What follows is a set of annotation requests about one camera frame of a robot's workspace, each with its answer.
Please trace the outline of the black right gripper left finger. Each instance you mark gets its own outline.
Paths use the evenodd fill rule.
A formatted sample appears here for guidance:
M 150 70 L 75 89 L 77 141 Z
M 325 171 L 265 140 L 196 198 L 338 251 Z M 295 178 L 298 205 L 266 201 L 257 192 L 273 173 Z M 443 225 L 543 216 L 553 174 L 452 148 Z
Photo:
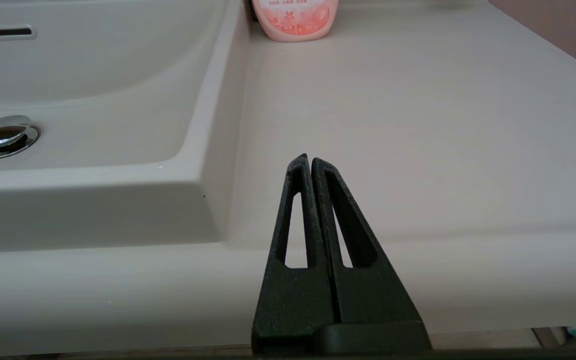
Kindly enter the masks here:
M 301 196 L 307 265 L 286 265 L 291 214 Z M 318 214 L 310 162 L 306 153 L 286 168 L 279 209 L 263 274 L 253 325 L 255 356 L 317 356 L 318 332 L 334 323 L 332 286 Z

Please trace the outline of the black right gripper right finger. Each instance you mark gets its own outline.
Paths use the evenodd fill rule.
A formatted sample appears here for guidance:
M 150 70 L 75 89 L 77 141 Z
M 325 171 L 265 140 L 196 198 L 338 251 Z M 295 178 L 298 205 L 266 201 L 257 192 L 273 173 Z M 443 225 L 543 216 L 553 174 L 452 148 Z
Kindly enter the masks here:
M 343 324 L 421 323 L 340 171 L 316 157 L 311 176 L 336 319 Z

